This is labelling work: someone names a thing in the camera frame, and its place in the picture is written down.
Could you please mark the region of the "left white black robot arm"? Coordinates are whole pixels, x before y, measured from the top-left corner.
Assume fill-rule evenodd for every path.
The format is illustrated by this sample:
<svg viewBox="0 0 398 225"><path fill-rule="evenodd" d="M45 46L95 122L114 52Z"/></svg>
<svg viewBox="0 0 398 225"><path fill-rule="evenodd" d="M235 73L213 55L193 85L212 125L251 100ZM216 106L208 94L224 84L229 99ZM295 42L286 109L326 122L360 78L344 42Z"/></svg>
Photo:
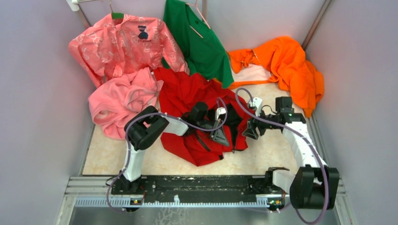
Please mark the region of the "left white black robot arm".
<svg viewBox="0 0 398 225"><path fill-rule="evenodd" d="M197 102L182 117L161 113L154 106L149 106L131 119L124 127L127 142L125 165L110 184L109 192L123 195L140 190L145 151L163 133L187 136L194 129L201 130L209 134L211 141L228 147L230 143L222 128L228 115L225 103L218 103L214 117L209 118L207 112L208 106L204 102Z"/></svg>

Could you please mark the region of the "red jacket black lining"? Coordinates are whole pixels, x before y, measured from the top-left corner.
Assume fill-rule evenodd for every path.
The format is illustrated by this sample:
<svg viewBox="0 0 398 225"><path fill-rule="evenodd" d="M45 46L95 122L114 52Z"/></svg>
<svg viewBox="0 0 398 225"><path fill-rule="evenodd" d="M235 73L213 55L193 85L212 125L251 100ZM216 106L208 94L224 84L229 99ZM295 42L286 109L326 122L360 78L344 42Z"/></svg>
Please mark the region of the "red jacket black lining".
<svg viewBox="0 0 398 225"><path fill-rule="evenodd" d="M207 118L214 120L217 98L220 97L227 106L223 131L229 141L228 146L211 140L208 132L192 129L184 136L163 133L161 143L165 150L196 166L203 166L222 160L225 152L247 149L243 132L247 129L250 116L240 107L247 105L244 99L236 99L233 91L223 89L218 82L208 81L198 73L188 75L162 67L153 72L157 81L163 81L159 93L163 113L183 118L198 102L204 102L208 106Z"/></svg>

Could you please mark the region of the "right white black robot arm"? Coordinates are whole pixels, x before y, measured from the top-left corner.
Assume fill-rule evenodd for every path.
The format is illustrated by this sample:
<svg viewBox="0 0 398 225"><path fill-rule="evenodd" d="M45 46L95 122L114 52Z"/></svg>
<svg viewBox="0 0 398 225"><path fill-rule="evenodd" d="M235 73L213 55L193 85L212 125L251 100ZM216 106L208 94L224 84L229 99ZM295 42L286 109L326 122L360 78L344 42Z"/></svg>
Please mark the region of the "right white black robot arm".
<svg viewBox="0 0 398 225"><path fill-rule="evenodd" d="M244 136L257 140L267 130L279 129L286 138L295 157L298 170L291 172L284 167L271 167L266 172L264 187L270 193L280 189L290 195L296 209L334 208L339 184L339 172L329 167L321 158L311 140L302 113L292 107L291 97L276 98L276 113L265 114L262 99L249 100L248 108L254 117L247 122Z"/></svg>

